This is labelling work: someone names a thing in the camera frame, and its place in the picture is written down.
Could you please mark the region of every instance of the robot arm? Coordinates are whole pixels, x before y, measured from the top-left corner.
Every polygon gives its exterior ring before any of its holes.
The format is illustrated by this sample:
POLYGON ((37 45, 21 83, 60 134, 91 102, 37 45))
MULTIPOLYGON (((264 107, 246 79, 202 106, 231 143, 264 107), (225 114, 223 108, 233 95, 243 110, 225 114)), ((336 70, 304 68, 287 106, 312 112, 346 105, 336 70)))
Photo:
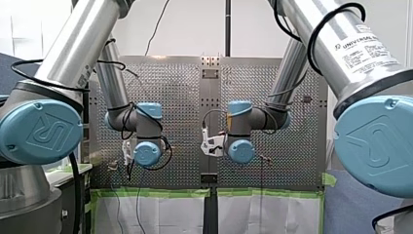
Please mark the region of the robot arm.
MULTIPOLYGON (((0 109, 2 158, 44 165, 77 147, 83 132, 82 91, 100 54, 101 59, 117 60, 115 45, 106 42, 132 2, 84 0, 76 5, 35 74, 36 82, 19 82, 0 109)), ((139 132, 133 153, 136 162, 144 167, 155 164, 162 154, 161 105, 130 104, 122 73, 114 65, 98 64, 97 72, 108 105, 107 125, 117 131, 139 132)))
MULTIPOLYGON (((113 40, 109 40, 103 48, 100 60, 118 61, 113 40)), ((132 157, 138 165, 151 167, 158 163, 164 153, 164 146, 168 145, 161 136, 162 106, 155 102, 130 102, 122 71, 115 65, 99 62, 96 71, 108 110, 105 115, 106 126, 121 133, 137 132, 132 157)))
POLYGON ((287 128, 290 123, 288 107, 295 95, 294 88, 302 82, 307 72, 306 54, 302 43, 290 40, 265 106, 253 107, 248 100, 231 101, 227 113, 230 123, 228 135, 208 138, 207 128, 203 128, 201 148, 205 155, 219 157, 228 154, 233 161, 247 164, 255 156, 254 146, 250 142, 252 130, 275 131, 287 128))
MULTIPOLYGON (((413 98, 374 96, 412 80, 413 70, 403 67, 352 11, 351 8, 359 9, 365 18, 364 9, 357 3, 342 4, 339 0, 270 3, 278 14, 289 18, 299 35, 297 39, 302 42, 290 42, 273 92, 283 93, 288 90, 286 84, 298 81, 306 70, 307 57, 338 98, 334 109, 337 119, 334 141, 346 170, 381 193, 413 197, 413 98)), ((263 118, 265 114, 249 101, 230 102, 226 153, 238 163, 252 160, 250 131, 287 126, 283 107, 292 97, 289 93, 267 100, 266 109, 276 120, 273 122, 263 118)))

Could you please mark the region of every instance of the black cable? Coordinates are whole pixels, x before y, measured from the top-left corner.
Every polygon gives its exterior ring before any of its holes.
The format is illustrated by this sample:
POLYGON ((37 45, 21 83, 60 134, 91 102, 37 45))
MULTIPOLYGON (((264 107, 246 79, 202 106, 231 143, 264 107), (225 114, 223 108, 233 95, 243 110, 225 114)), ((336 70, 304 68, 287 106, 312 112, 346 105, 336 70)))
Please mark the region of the black cable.
POLYGON ((285 17, 282 17, 282 21, 285 23, 286 28, 292 33, 291 27, 289 27, 288 22, 286 21, 285 17))
POLYGON ((361 4, 354 3, 354 2, 345 3, 345 4, 341 5, 339 8, 337 8, 336 10, 334 10, 332 12, 329 12, 327 15, 325 15, 324 18, 321 20, 319 25, 317 25, 317 27, 314 29, 313 33, 310 36, 309 44, 307 46, 307 58, 308 58, 308 61, 310 63, 310 66, 314 69, 314 71, 316 73, 318 73, 321 76, 322 76, 322 73, 319 70, 319 68, 316 66, 316 63, 314 62, 314 59, 313 59, 313 51, 314 51, 314 47, 316 45, 316 40, 319 37, 319 33, 324 28, 324 26, 330 20, 332 20, 335 16, 337 16, 338 14, 349 11, 348 8, 357 8, 357 9, 359 9, 360 12, 361 12, 361 20, 365 21, 366 12, 365 12, 364 7, 361 4))
POLYGON ((146 56, 147 56, 148 53, 149 53, 149 49, 150 49, 150 47, 151 47, 152 40, 155 38, 155 35, 156 35, 157 31, 158 31, 159 24, 161 23, 162 17, 164 16, 164 13, 165 13, 165 10, 167 9, 167 6, 168 6, 169 1, 170 1, 170 0, 167 0, 167 2, 165 3, 164 8, 163 8, 163 10, 162 10, 162 12, 161 12, 161 15, 159 16, 158 21, 157 21, 157 23, 156 23, 155 30, 154 30, 151 38, 150 38, 149 41, 148 41, 148 46, 146 47, 146 52, 145 52, 145 55, 146 55, 146 56))
POLYGON ((142 188, 143 179, 145 177, 145 172, 146 171, 142 172, 142 176, 140 177, 140 182, 139 182, 139 186, 137 188, 137 194, 136 194, 136 220, 137 220, 137 223, 139 224, 139 227, 142 230, 143 234, 146 234, 146 232, 145 232, 145 229, 142 226, 142 223, 140 222, 139 213, 138 213, 138 210, 137 210, 137 204, 139 203, 139 194, 140 194, 140 189, 142 188))
POLYGON ((134 159, 131 160, 131 163, 127 165, 127 174, 128 174, 128 181, 131 181, 131 171, 134 166, 134 159))
POLYGON ((133 132, 130 132, 130 134, 128 136, 124 136, 124 131, 128 130, 127 123, 129 122, 129 120, 131 118, 131 113, 136 108, 136 105, 133 102, 130 102, 130 106, 131 106, 131 108, 127 112, 125 112, 124 116, 122 117, 122 130, 121 130, 121 139, 122 140, 127 140, 127 139, 131 138, 131 136, 133 135, 133 132))
POLYGON ((82 92, 82 93, 88 93, 90 91, 88 89, 72 88, 72 87, 62 86, 62 85, 47 82, 47 81, 44 81, 44 80, 40 80, 40 79, 37 79, 36 77, 29 76, 26 73, 24 73, 24 72, 22 72, 21 70, 18 69, 18 66, 20 66, 20 65, 31 64, 31 63, 42 62, 42 61, 43 61, 42 59, 21 60, 21 61, 14 62, 10 67, 12 68, 12 70, 16 74, 18 74, 18 75, 20 75, 20 76, 22 76, 26 79, 32 80, 32 81, 34 81, 38 84, 44 85, 44 86, 55 87, 55 88, 59 88, 59 89, 63 89, 63 90, 82 92))
POLYGON ((124 227, 122 226, 121 221, 119 220, 119 213, 121 211, 121 199, 119 198, 118 193, 116 192, 116 190, 113 188, 113 182, 112 182, 112 174, 110 175, 110 189, 112 190, 112 192, 115 194, 116 199, 118 200, 118 210, 116 212, 116 220, 118 221, 118 225, 121 228, 121 233, 124 234, 124 227))
POLYGON ((276 0, 276 4, 274 5, 274 17, 276 19, 276 23, 279 26, 279 28, 285 32, 285 34, 287 34, 288 36, 290 36, 291 38, 294 38, 297 41, 301 41, 301 38, 299 36, 294 35, 294 33, 292 33, 292 31, 286 29, 283 25, 282 22, 280 21, 280 17, 279 17, 279 12, 278 12, 278 4, 279 1, 276 0))
POLYGON ((126 66, 124 63, 119 62, 119 61, 98 60, 97 62, 99 62, 99 63, 106 63, 106 64, 118 64, 118 65, 121 65, 121 66, 122 66, 122 67, 119 68, 119 69, 121 69, 121 70, 125 70, 125 69, 127 68, 127 66, 126 66))
POLYGON ((272 98, 272 97, 287 94, 289 92, 293 92, 295 89, 297 89, 304 82, 304 80, 306 79, 306 76, 307 76, 307 71, 306 71, 306 73, 304 73, 303 77, 297 83, 295 83, 295 85, 292 86, 290 89, 279 92, 279 93, 276 93, 276 94, 268 95, 267 98, 272 98))
POLYGON ((259 109, 259 110, 261 110, 262 112, 264 112, 264 114, 265 114, 266 117, 267 117, 267 116, 270 116, 271 120, 272 120, 273 123, 274 123, 275 129, 274 129, 272 132, 268 133, 268 132, 265 132, 264 130, 261 130, 261 132, 262 132, 263 134, 266 134, 266 135, 274 135, 274 134, 277 132, 277 129, 279 128, 279 125, 278 125, 278 123, 277 123, 276 118, 275 118, 270 112, 268 112, 268 110, 266 110, 265 107, 262 108, 262 107, 259 107, 259 106, 255 106, 254 108, 259 109))
POLYGON ((81 178, 79 168, 77 166, 76 157, 73 152, 69 155, 70 164, 72 165, 73 181, 75 184, 75 216, 73 222, 73 233, 78 234, 80 229, 80 217, 82 215, 82 191, 81 178))
POLYGON ((116 43, 116 39, 115 39, 115 38, 111 38, 111 39, 107 40, 106 43, 104 44, 104 46, 106 47, 106 46, 109 45, 110 43, 116 43))
POLYGON ((162 124, 155 119, 154 117, 152 117, 152 115, 148 114, 146 111, 144 111, 142 108, 140 108, 138 105, 136 106, 136 109, 139 110, 140 112, 142 112, 146 117, 148 117, 149 119, 151 119, 153 122, 155 122, 158 127, 161 129, 161 131, 164 130, 164 127, 162 126, 162 124))
POLYGON ((155 172, 155 171, 159 171, 159 170, 162 170, 164 167, 166 167, 168 164, 169 164, 169 162, 170 162, 170 160, 172 159, 172 146, 170 146, 170 144, 169 144, 169 142, 168 142, 168 139, 165 137, 165 136, 161 136, 161 139, 164 141, 164 143, 165 143, 165 150, 167 151, 167 150, 169 150, 169 157, 168 157, 168 159, 167 159, 167 161, 162 165, 162 166, 160 166, 160 167, 158 167, 158 168, 146 168, 146 167, 142 167, 143 169, 145 169, 145 170, 147 170, 147 171, 151 171, 151 172, 155 172))
POLYGON ((399 208, 397 210, 393 210, 393 211, 387 212, 385 214, 380 214, 380 215, 376 216, 375 218, 373 218, 373 220, 371 221, 371 225, 373 226, 373 229, 376 229, 377 222, 379 222, 381 219, 389 217, 389 216, 405 213, 405 212, 413 212, 413 205, 403 207, 403 208, 399 208))

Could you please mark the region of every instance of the green tape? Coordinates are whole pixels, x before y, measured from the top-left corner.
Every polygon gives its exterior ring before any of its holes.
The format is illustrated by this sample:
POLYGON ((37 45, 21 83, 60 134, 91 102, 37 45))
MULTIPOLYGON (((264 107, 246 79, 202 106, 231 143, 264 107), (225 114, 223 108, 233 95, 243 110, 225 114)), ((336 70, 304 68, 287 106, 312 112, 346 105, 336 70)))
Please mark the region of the green tape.
MULTIPOLYGON (((94 189, 91 193, 97 197, 135 197, 138 188, 121 187, 114 189, 94 189)), ((153 189, 141 188, 139 197, 153 197, 153 198, 205 198, 209 196, 209 189, 153 189)))
POLYGON ((334 175, 330 175, 327 173, 322 174, 322 184, 334 187, 335 184, 337 183, 337 178, 334 177, 334 175))
MULTIPOLYGON (((83 169, 85 169, 86 167, 88 167, 90 164, 78 164, 78 167, 79 167, 79 170, 83 170, 83 169)), ((60 172, 62 172, 62 173, 71 173, 72 172, 72 167, 71 166, 65 166, 64 168, 60 168, 60 167, 57 167, 57 168, 52 168, 52 169, 48 169, 47 171, 46 171, 46 173, 52 173, 52 172, 55 172, 55 171, 60 171, 60 172)))
POLYGON ((322 193, 319 201, 319 234, 324 233, 324 199, 325 194, 322 193))
POLYGON ((306 198, 319 199, 322 192, 297 192, 280 189, 260 189, 260 188, 218 188, 219 197, 237 197, 237 196, 252 196, 264 195, 273 197, 292 197, 292 198, 306 198))
POLYGON ((88 213, 92 209, 91 203, 85 204, 85 213, 88 213))

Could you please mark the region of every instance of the pegboard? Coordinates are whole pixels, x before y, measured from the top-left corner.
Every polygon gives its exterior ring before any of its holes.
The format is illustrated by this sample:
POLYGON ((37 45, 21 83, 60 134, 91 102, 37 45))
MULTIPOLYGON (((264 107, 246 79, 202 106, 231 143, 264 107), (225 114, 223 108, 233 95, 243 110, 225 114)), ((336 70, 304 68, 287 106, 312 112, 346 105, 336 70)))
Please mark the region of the pegboard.
MULTIPOLYGON (((173 156, 169 165, 163 170, 146 172, 134 167, 131 181, 125 178, 126 167, 118 163, 117 174, 107 171, 110 162, 123 162, 122 140, 119 132, 109 130, 104 124, 106 105, 98 83, 94 84, 97 95, 95 107, 98 123, 96 141, 99 145, 100 162, 94 169, 93 187, 141 186, 155 188, 199 188, 200 142, 199 126, 199 58, 145 58, 128 57, 123 62, 138 78, 124 72, 130 101, 155 101, 162 105, 164 126, 163 135, 168 137, 173 147, 173 156)), ((164 164, 168 155, 164 155, 159 165, 164 164)))
MULTIPOLYGON (((214 67, 219 70, 217 85, 215 80, 203 80, 202 58, 123 57, 121 60, 138 74, 137 79, 124 72, 130 100, 156 101, 163 106, 164 134, 174 147, 173 158, 164 170, 146 172, 143 179, 142 170, 135 167, 131 181, 126 181, 126 169, 121 163, 118 174, 109 173, 108 163, 123 161, 122 141, 120 133, 105 126, 103 95, 98 83, 91 82, 91 95, 94 95, 91 99, 96 98, 95 102, 91 101, 91 135, 94 135, 91 136, 91 152, 98 159, 93 187, 108 187, 112 181, 114 186, 199 188, 207 158, 200 153, 201 119, 206 109, 201 105, 205 104, 208 89, 219 89, 219 92, 210 92, 210 99, 219 100, 223 110, 233 99, 250 99, 255 105, 262 105, 281 63, 276 58, 222 58, 214 67)), ((215 167, 208 166, 212 169, 208 173, 218 173, 217 185, 257 187, 262 177, 266 187, 319 190, 325 160, 326 93, 323 80, 310 72, 291 107, 291 126, 274 136, 252 133, 257 153, 271 158, 271 165, 264 163, 261 173, 259 158, 243 167, 228 158, 219 159, 215 167), (304 103, 303 97, 310 97, 312 101, 304 103)), ((210 121, 215 129, 223 129, 223 122, 210 121)), ((166 159, 166 155, 163 156, 160 163, 166 159)))
MULTIPOLYGON (((221 61, 222 108, 226 110, 226 103, 235 99, 249 99, 253 105, 262 106, 280 62, 224 58, 221 61)), ((326 100, 325 82, 310 70, 290 107, 290 126, 272 136, 260 131, 251 133, 256 154, 269 161, 255 157, 247 166, 240 166, 228 157, 220 158, 218 186, 320 190, 325 162, 326 100)))

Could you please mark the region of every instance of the white wall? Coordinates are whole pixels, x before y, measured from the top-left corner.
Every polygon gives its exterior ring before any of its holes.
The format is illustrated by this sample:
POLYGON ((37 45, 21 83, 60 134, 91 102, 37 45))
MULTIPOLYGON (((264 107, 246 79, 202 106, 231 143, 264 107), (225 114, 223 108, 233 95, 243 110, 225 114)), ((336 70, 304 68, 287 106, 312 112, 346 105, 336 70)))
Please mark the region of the white wall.
MULTIPOLYGON (((165 1, 136 1, 118 21, 113 34, 121 55, 144 55, 165 1)), ((267 0, 233 0, 232 20, 232 56, 282 57, 288 37, 277 27, 267 0)), ((224 0, 171 0, 149 55, 223 55, 224 40, 224 0)))
POLYGON ((42 59, 70 12, 70 0, 0 0, 0 53, 42 59))

